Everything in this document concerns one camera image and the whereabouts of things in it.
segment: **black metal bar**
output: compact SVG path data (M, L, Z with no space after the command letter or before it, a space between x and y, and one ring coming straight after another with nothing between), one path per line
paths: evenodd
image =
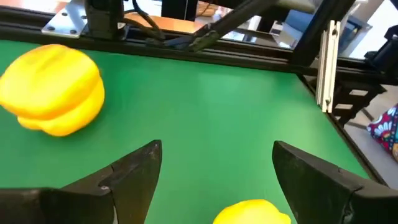
M41 29L45 26L49 20L54 16L54 14L44 13L44 12L34 12L25 9L16 9L7 6L0 6L0 21L3 23L8 23L10 26L14 27L26 27L32 26L37 29ZM235 29L237 32L243 32L242 29ZM263 32L257 32L254 30L248 30L248 34L259 36L262 38L267 38L267 34ZM183 32L168 31L165 32L166 39L174 39L177 37L186 36L189 34ZM129 38L142 39L145 40L147 36L142 33L139 29L130 28ZM244 43L235 40L218 40L216 43L211 45L209 48L225 51L242 52L245 54L255 54L263 55L268 57L290 59L292 57L293 50L259 45L254 43ZM372 66L365 63L363 60L358 60L354 58L339 58L337 60L337 67L347 69L344 70L344 74L355 72L355 73L375 73L377 72Z
M355 90L366 91L366 94L351 94ZM338 80L335 85L333 114L340 117L338 121L344 126L349 120L355 118L360 109L369 106L374 97L385 91L381 85L374 83L342 82ZM338 108L339 104L351 105L351 108Z
M92 37L102 39L121 39L124 30L118 28L118 22L124 17L123 1L121 0L87 0L85 11L86 29Z
M290 63L309 66L319 53L321 34L331 20L340 21L355 0L327 0L316 11L310 25L294 49Z
M347 125L351 125L351 126L353 126L353 127L355 127L355 128L359 128L359 129L366 130L366 126L365 126L365 125L363 125L363 124L358 124L358 123L355 123L355 122L352 122L352 121L348 121L348 122L347 122Z
M276 2L277 0L246 0L222 19L212 24L211 28L222 37L252 18L252 16L270 8Z
M284 22L290 9L280 6L272 6L270 9L264 11L265 13L261 16L258 31L269 32L274 25L274 21Z
M236 8L238 5L242 4L245 0L201 0L203 2L213 2L219 6L227 7L230 9Z
M231 65L237 67L257 68L265 70L275 70L279 72L288 73L302 73L306 75L316 76L317 69L310 67L303 67L298 65L291 65L287 59L273 57L273 54L280 54L278 48L259 47L255 52L261 50L269 50L270 55L265 56L264 53L259 55L250 54L250 51L245 51L245 46L251 44L236 42L229 42L221 40L221 44L216 44L213 49L205 49L201 52L183 52L173 49L162 49L157 47L148 47L142 39L130 39L127 37L125 41L105 41L99 39L92 39L89 37L80 37L79 39L68 39L63 37L56 37L44 35L41 33L41 27L24 27L23 24L6 24L0 22L0 39L33 42L37 44L59 43L73 48L88 49L88 50L103 50L106 52L116 52L122 54L136 54L150 57L172 58L177 60L191 60L194 62L215 63L221 65ZM336 79L347 81L358 81L368 83L381 83L388 85L398 85L398 79L391 80L384 75L378 74L374 71L366 71L360 69L349 69L345 67L338 67L336 72Z
M362 113L369 119L369 121L374 121L374 116L372 116L366 108L363 108Z
M251 37L257 37L257 38L261 38L261 39L266 39L266 40L274 40L274 37L267 32L262 32L262 31L256 31L256 30L248 30L248 29L242 29L242 28L235 28L234 30L235 32L238 32L240 34L245 34L245 35L249 35Z
M194 21L198 0L162 0L162 17Z

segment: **black cable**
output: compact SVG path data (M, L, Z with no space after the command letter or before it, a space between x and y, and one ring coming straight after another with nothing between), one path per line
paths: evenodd
M128 18L124 18L123 22L127 23L127 24L131 24L134 26L137 26L138 28L140 28L140 30L144 31L146 34L148 34L149 36L157 39L157 40L164 40L165 39L165 35L163 33L163 31L159 28L159 26L152 20L152 18L150 16L148 16L148 13L144 12L137 3L137 0L132 0L132 5L134 6L134 9L130 9L125 11L124 13L130 13L130 12L136 12L138 13L143 19L145 19L145 21L147 21L149 23L149 25L152 26L152 28L154 29L151 30L150 28L142 25L141 23L134 21L132 19L128 19Z
M133 26L138 27L141 31L145 32L148 36L150 36L150 37L152 37L152 38L154 38L154 39L156 39L156 40L160 40L160 41L163 41L163 40L164 40L164 38L161 38L161 37L160 37L159 35L157 35L153 30L151 30L150 28L148 28L148 27L142 25L141 23L139 23L139 22L137 22L137 21L135 21L135 20L128 19L128 18L124 18L124 19L122 20L122 22L125 22L126 24L129 24L129 25L133 25Z
M206 6L206 8L205 8L205 10L203 10L199 15L197 15L197 16L191 18L190 20L192 21L192 20L195 20L197 17L202 16L203 13L205 13L205 11L210 7L210 5L211 5L213 2L216 2L216 1L215 1L215 0L209 1L208 4L207 4L207 6ZM179 44L181 44L181 43L177 42L177 43L175 43L175 44L169 45L169 47L173 47L173 46L179 45Z

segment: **metal bracket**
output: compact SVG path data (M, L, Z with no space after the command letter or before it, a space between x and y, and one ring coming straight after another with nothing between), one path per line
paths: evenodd
M339 33L340 22L330 21L321 39L316 98L324 113L333 109Z
M86 24L84 0L71 0L43 27L42 33L77 39Z

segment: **green tabletop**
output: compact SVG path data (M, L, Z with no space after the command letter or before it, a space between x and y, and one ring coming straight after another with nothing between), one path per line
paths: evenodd
M36 46L0 41L0 74ZM0 108L0 187L63 187L153 139L164 153L147 224L211 223L228 205L254 198L294 219L272 165L275 140L367 177L293 74L85 52L104 80L101 113L55 138L22 128Z

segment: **black support beam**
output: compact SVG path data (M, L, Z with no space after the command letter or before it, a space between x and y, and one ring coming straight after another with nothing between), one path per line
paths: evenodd
M294 49L290 63L309 66L319 53L321 35L331 20L341 21L355 0L323 1Z
M244 0L201 0L204 2L212 2L213 4L228 7L230 9L235 9L238 5L240 5ZM261 22L257 30L262 32L269 32L274 21L284 22L286 20L287 14L290 9L278 5L273 5L270 8L260 12L258 16L261 16Z
M174 49L149 47L146 45L145 40L147 36L145 33L132 27L128 32L127 40L122 42L101 39L94 40L84 35L79 39L68 39L42 34L41 29L52 17L53 14L0 6L0 39L36 44L59 43L78 49L190 60L194 62L300 73L310 76L317 75L316 68L289 63L289 59L292 58L294 51L280 47L219 40L201 52L184 52ZM167 39L186 35L189 34L165 32ZM387 77L364 63L363 60L350 58L339 58L337 60L336 79L361 83L398 85L398 78Z

